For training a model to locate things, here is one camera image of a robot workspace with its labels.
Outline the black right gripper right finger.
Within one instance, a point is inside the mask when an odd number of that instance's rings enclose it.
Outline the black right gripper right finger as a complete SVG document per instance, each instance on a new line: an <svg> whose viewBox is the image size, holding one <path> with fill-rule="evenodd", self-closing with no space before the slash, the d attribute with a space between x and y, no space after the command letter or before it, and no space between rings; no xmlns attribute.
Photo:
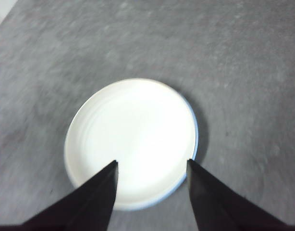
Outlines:
<svg viewBox="0 0 295 231"><path fill-rule="evenodd" d="M200 231L295 231L240 196L192 159L187 161L189 198Z"/></svg>

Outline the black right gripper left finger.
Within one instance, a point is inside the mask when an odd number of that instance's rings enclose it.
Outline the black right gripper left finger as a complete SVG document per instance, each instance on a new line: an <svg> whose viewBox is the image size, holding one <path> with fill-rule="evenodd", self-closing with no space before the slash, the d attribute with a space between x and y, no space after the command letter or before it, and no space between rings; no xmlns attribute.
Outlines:
<svg viewBox="0 0 295 231"><path fill-rule="evenodd" d="M24 231L106 231L116 198L118 162L23 223Z"/></svg>

